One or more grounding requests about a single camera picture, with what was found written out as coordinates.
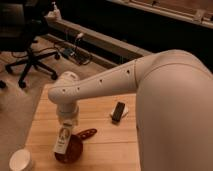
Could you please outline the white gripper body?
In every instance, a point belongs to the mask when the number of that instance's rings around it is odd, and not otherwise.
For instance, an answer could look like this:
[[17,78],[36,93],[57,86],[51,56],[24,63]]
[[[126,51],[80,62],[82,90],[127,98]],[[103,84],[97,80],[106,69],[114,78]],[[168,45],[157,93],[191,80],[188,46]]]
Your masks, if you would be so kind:
[[79,106],[77,103],[58,105],[56,114],[60,124],[64,121],[71,121],[74,126],[78,125]]

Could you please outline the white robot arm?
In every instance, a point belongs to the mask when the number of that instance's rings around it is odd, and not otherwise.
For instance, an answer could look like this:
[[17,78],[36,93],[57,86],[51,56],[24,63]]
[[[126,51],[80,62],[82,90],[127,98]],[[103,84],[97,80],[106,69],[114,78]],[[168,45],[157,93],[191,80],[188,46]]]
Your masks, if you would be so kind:
[[193,54],[168,50],[49,89],[57,112],[80,99],[134,93],[141,171],[213,171],[213,73]]

